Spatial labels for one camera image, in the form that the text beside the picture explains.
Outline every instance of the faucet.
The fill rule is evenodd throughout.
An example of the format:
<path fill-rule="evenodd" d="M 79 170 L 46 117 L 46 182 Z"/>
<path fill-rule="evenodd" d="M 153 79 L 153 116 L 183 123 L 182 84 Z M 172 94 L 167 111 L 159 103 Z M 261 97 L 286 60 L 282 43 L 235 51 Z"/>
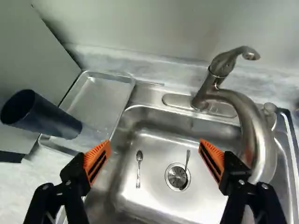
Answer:
<path fill-rule="evenodd" d="M 196 110 L 203 110 L 207 107 L 206 100 L 208 99 L 232 105 L 241 125 L 244 144 L 241 159 L 252 171 L 249 181 L 251 183 L 269 182 L 276 170 L 278 146 L 268 127 L 265 115 L 244 94 L 220 89 L 221 83 L 234 69 L 239 55 L 251 61 L 260 58 L 259 53 L 248 46 L 241 46 L 217 55 L 208 67 L 203 85 L 191 100 L 191 106 Z"/>

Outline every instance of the white wall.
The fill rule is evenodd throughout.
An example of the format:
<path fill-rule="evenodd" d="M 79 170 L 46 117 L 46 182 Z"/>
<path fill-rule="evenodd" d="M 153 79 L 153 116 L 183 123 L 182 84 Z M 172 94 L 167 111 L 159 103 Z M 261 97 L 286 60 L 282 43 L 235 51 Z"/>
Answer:
<path fill-rule="evenodd" d="M 24 0 L 0 1 L 0 30 L 0 110 L 22 89 L 58 105 L 80 68 Z M 0 122 L 0 151 L 26 154 L 38 135 Z"/>
<path fill-rule="evenodd" d="M 63 43 L 206 61 L 221 51 L 245 44 L 262 56 L 254 65 L 295 72 L 299 69 L 299 1 L 295 0 L 32 3 Z"/>

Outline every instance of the faucet handle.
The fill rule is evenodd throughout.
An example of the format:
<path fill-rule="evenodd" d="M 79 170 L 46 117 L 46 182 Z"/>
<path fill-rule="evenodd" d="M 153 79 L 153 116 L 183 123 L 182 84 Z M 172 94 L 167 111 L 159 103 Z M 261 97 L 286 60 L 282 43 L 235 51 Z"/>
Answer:
<path fill-rule="evenodd" d="M 255 61 L 260 59 L 259 53 L 253 48 L 240 46 L 217 55 L 212 60 L 209 71 L 216 77 L 226 77 L 234 69 L 236 59 L 241 54 L 246 60 Z"/>

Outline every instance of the spoon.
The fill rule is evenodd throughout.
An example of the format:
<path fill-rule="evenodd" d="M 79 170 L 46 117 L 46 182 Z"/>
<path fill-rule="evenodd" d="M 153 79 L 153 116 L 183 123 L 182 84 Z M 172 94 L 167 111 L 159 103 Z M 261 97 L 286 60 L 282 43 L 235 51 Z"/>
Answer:
<path fill-rule="evenodd" d="M 188 162 L 189 162 L 189 159 L 190 159 L 190 150 L 188 149 L 187 150 L 187 155 L 186 155 L 186 164 L 185 164 L 185 172 L 186 172 L 186 182 L 179 188 L 180 190 L 183 190 L 185 189 L 185 187 L 187 186 L 187 183 L 188 183 L 188 175 L 187 175 L 187 165 L 188 165 Z"/>
<path fill-rule="evenodd" d="M 136 153 L 136 160 L 138 162 L 138 173 L 137 173 L 137 182 L 136 182 L 136 188 L 140 188 L 140 164 L 143 160 L 143 153 L 141 150 L 138 150 Z"/>
<path fill-rule="evenodd" d="M 186 164 L 185 164 L 185 172 L 187 172 L 187 165 L 189 162 L 189 158 L 190 158 L 190 150 L 187 150 L 187 155 L 186 155 Z"/>

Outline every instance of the cabinet door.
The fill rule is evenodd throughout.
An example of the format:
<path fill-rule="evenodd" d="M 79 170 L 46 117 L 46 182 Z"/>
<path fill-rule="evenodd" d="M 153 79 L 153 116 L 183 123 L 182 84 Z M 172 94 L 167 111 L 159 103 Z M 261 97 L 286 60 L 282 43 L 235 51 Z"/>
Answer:
<path fill-rule="evenodd" d="M 58 105 L 80 68 L 27 0 L 0 1 L 0 109 L 21 89 Z M 27 154 L 38 133 L 0 124 L 0 151 Z"/>

